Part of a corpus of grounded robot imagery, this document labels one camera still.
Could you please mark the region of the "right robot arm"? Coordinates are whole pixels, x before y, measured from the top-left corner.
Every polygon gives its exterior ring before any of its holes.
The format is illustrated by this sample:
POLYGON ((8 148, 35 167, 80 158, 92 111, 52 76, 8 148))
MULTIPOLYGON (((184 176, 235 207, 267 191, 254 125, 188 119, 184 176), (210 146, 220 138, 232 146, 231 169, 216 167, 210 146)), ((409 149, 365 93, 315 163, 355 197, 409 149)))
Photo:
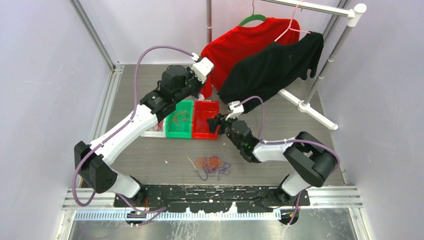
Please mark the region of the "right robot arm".
POLYGON ((306 131, 284 140, 260 140, 255 137, 247 123, 237 118, 217 114, 208 118, 210 131, 225 135, 249 163, 269 161, 288 162, 294 172, 279 184, 276 196, 283 205, 291 205, 299 194, 310 187, 320 188, 339 166, 340 158, 306 131))

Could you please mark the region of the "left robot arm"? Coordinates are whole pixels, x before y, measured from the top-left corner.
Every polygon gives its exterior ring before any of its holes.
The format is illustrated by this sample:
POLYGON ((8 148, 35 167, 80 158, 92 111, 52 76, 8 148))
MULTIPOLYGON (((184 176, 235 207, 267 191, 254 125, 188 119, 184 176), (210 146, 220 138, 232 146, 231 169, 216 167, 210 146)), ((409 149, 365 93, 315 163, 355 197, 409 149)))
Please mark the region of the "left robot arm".
POLYGON ((126 118, 91 143, 80 141, 75 145, 72 178, 81 176, 97 194, 115 193, 133 206, 141 206, 146 200, 146 188, 134 177, 112 169, 111 164, 142 133, 174 112, 177 103, 189 96, 197 97, 210 70, 199 63, 168 66, 157 87, 137 102, 126 118))

